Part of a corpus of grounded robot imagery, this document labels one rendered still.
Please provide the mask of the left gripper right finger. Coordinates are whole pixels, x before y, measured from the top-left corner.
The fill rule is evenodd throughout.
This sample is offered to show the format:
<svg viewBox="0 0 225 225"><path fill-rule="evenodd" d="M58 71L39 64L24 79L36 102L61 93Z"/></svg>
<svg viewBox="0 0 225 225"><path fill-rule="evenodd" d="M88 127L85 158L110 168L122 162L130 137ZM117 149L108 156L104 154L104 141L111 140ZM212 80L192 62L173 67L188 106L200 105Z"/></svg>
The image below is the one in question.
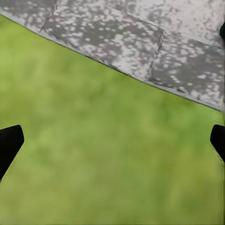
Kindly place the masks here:
<svg viewBox="0 0 225 225"><path fill-rule="evenodd" d="M211 137L210 137L210 142L220 155L220 157L224 160L225 162L225 127L221 125L214 125L212 132L211 132Z"/></svg>

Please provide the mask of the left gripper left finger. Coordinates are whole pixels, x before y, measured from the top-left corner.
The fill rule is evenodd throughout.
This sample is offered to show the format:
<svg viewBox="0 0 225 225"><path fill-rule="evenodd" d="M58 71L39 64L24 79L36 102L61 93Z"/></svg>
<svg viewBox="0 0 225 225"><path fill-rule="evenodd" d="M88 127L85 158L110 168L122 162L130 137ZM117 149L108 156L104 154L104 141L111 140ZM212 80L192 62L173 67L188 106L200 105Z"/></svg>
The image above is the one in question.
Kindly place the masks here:
<svg viewBox="0 0 225 225"><path fill-rule="evenodd" d="M24 135L20 125L0 129L0 180L4 177L23 143Z"/></svg>

